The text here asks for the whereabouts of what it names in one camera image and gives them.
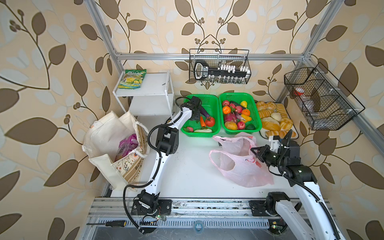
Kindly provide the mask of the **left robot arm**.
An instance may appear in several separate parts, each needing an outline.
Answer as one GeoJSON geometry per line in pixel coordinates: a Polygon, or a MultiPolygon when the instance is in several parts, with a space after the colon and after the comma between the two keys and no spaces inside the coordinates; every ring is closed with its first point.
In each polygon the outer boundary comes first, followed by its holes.
{"type": "Polygon", "coordinates": [[[179,146],[179,131],[183,125],[192,119],[196,119],[200,115],[202,101],[198,97],[184,97],[187,102],[181,105],[177,103],[179,99],[175,99],[175,104],[180,111],[168,123],[160,124],[153,127],[148,133],[149,147],[156,151],[155,164],[152,170],[152,177],[144,185],[126,185],[123,190],[123,206],[127,217],[137,230],[145,235],[148,232],[141,227],[131,216],[126,201],[126,192],[128,188],[142,189],[135,198],[138,204],[147,210],[147,215],[160,214],[158,206],[160,188],[162,182],[163,170],[166,167],[168,159],[176,153],[179,146]]]}

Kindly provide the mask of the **magenta snack bag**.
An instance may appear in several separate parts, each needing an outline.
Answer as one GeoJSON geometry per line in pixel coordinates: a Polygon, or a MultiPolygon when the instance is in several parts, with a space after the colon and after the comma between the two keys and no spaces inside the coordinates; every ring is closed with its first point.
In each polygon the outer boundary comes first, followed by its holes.
{"type": "Polygon", "coordinates": [[[115,162],[127,156],[132,150],[136,149],[138,145],[139,142],[136,134],[132,134],[121,140],[115,157],[115,162]]]}

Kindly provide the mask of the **green basket with vegetables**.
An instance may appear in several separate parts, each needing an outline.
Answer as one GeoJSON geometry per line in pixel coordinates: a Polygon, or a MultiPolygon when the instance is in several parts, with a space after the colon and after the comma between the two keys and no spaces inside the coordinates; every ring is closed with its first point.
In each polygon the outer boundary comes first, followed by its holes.
{"type": "Polygon", "coordinates": [[[211,138],[218,134],[221,129],[219,99],[214,95],[196,94],[186,96],[190,100],[193,97],[200,99],[197,118],[187,120],[181,131],[188,137],[211,138]]]}

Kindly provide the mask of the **yellow-green snack packet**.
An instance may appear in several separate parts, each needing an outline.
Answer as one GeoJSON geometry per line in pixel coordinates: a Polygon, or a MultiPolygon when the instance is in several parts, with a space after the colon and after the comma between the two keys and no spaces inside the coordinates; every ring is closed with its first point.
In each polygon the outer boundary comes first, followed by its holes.
{"type": "Polygon", "coordinates": [[[118,84],[119,89],[139,89],[147,74],[147,70],[125,70],[118,84]]]}

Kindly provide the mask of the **red tomato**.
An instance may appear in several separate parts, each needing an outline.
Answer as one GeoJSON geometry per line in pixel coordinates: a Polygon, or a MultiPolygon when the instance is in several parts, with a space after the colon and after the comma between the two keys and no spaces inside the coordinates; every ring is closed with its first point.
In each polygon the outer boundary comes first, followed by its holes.
{"type": "Polygon", "coordinates": [[[205,119],[205,123],[206,123],[206,125],[207,125],[207,127],[214,127],[215,126],[215,124],[216,124],[216,120],[215,120],[215,118],[213,118],[213,117],[209,117],[209,118],[206,118],[205,119]]]}

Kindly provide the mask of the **pink plastic grocery bag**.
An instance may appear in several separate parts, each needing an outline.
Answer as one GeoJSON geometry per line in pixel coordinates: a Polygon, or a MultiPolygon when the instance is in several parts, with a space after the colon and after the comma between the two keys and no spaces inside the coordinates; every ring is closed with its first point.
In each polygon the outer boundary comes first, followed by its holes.
{"type": "Polygon", "coordinates": [[[213,136],[213,140],[221,148],[210,151],[209,158],[226,179],[245,188],[274,184],[268,167],[251,152],[257,146],[253,135],[241,132],[233,138],[213,136]]]}

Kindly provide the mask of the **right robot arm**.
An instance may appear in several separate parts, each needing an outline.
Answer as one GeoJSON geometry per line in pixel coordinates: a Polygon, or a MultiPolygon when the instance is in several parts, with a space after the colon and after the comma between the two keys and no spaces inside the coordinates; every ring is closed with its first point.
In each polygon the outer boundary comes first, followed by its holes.
{"type": "Polygon", "coordinates": [[[292,134],[270,137],[268,145],[251,148],[251,152],[268,168],[276,167],[276,176],[288,181],[300,201],[294,205],[286,193],[270,192],[264,202],[250,202],[253,216],[280,217],[298,240],[343,240],[314,173],[301,163],[300,146],[292,134]]]}

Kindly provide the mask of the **cream canvas tote bag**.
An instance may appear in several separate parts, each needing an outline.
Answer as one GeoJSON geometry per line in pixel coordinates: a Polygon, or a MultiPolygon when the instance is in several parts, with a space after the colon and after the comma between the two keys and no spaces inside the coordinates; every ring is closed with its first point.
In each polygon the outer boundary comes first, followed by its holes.
{"type": "Polygon", "coordinates": [[[148,134],[149,130],[131,112],[121,117],[110,112],[91,125],[82,149],[113,189],[123,190],[138,184],[144,159],[150,153],[148,134]],[[136,135],[138,146],[117,159],[120,143],[132,135],[136,135]]]}

